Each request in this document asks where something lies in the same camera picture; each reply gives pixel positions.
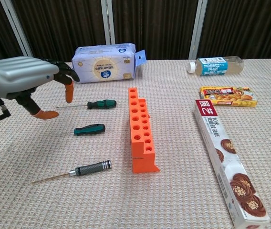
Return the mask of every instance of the plastic bottle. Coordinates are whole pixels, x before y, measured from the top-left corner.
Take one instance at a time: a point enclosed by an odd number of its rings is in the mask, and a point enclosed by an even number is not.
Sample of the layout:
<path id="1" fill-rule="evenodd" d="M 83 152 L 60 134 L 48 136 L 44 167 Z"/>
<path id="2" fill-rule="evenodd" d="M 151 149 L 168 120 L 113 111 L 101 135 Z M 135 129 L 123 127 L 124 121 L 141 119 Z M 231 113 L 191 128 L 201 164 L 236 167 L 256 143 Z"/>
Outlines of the plastic bottle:
<path id="1" fill-rule="evenodd" d="M 187 71 L 198 76 L 238 74 L 243 69 L 244 61 L 238 56 L 199 58 L 187 65 Z"/>

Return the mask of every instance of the orange test tube rack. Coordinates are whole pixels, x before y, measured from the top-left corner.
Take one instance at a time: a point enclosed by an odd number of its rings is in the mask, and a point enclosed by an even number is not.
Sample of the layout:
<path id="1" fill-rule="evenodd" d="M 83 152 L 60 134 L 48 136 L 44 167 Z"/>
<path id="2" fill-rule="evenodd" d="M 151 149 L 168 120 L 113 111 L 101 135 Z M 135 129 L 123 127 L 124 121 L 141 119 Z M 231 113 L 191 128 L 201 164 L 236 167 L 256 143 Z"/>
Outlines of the orange test tube rack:
<path id="1" fill-rule="evenodd" d="M 138 98 L 136 87 L 128 89 L 128 101 L 132 172 L 158 172 L 146 101 Z"/>

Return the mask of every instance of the green screwdriver handle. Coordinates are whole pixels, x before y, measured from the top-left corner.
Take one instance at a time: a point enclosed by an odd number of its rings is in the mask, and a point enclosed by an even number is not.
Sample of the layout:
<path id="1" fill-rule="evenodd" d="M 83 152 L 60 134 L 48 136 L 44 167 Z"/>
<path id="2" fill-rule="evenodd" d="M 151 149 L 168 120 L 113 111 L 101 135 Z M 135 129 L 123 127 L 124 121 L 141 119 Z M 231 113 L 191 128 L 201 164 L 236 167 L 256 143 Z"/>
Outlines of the green screwdriver handle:
<path id="1" fill-rule="evenodd" d="M 92 109 L 92 108 L 108 109 L 108 108 L 115 107 L 116 106 L 116 101 L 106 99 L 106 100 L 97 101 L 97 102 L 94 102 L 94 103 L 88 102 L 87 106 L 88 106 L 89 109 Z"/>
<path id="2" fill-rule="evenodd" d="M 74 135 L 80 136 L 80 135 L 93 135 L 93 134 L 99 134 L 102 132 L 105 132 L 106 128 L 104 124 L 93 124 L 88 125 L 83 128 L 75 128 L 74 129 Z"/>

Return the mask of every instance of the black cable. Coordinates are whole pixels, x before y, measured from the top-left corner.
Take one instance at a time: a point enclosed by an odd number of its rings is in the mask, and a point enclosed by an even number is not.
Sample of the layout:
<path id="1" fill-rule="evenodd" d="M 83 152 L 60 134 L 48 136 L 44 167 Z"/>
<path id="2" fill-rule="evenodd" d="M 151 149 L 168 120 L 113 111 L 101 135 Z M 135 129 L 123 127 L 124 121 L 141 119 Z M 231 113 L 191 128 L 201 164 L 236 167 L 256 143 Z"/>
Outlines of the black cable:
<path id="1" fill-rule="evenodd" d="M 1 107 L 1 110 L 3 112 L 3 114 L 0 115 L 0 121 L 3 120 L 4 118 L 8 118 L 9 116 L 11 116 L 9 110 L 4 105 L 4 102 L 1 99 L 0 99 L 0 107 Z"/>

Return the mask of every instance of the orange fingertip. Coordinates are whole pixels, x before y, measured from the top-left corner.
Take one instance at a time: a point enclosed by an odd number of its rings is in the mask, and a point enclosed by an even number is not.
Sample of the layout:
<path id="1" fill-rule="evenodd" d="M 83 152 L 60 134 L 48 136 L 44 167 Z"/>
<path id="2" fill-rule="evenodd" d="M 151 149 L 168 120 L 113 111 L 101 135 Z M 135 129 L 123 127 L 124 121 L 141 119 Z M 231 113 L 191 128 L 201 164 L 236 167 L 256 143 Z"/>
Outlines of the orange fingertip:
<path id="1" fill-rule="evenodd" d="M 51 118 L 55 118 L 57 117 L 59 114 L 56 111 L 43 111 L 40 110 L 37 114 L 34 114 L 32 116 L 34 116 L 35 118 L 39 118 L 39 119 L 51 119 Z"/>
<path id="2" fill-rule="evenodd" d="M 67 103 L 71 103 L 73 100 L 74 83 L 66 84 L 65 86 L 65 100 Z"/>

